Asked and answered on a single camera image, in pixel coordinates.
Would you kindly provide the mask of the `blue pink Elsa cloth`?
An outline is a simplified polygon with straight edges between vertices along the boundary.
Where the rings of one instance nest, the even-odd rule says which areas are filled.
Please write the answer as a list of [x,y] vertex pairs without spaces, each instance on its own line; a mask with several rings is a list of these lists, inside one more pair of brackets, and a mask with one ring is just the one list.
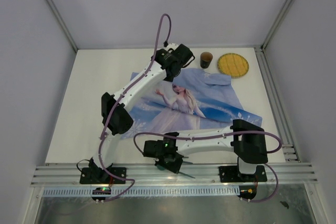
[[235,119],[261,126],[261,116],[243,109],[231,80],[224,74],[183,69],[173,82],[159,82],[137,101],[130,112],[134,123],[122,138],[140,132],[224,128]]

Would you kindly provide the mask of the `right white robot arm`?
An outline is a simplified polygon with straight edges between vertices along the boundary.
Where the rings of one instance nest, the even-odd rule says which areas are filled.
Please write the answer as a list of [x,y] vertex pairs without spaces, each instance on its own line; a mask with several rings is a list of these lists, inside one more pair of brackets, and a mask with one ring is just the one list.
[[264,130],[247,121],[234,120],[232,126],[203,133],[168,132],[160,140],[147,140],[142,155],[155,159],[155,165],[174,174],[184,159],[202,152],[224,151],[237,156],[235,174],[248,180],[257,166],[268,162]]

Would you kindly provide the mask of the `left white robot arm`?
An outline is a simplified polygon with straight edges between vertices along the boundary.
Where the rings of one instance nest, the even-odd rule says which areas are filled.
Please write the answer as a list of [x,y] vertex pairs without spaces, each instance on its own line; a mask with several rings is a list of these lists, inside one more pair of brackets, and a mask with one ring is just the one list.
[[91,176],[99,183],[110,177],[108,167],[113,164],[121,136],[133,125],[129,112],[149,88],[158,82],[173,81],[183,68],[195,59],[185,45],[169,44],[156,51],[151,61],[124,88],[114,94],[105,93],[101,98],[103,132],[98,151],[90,160]]

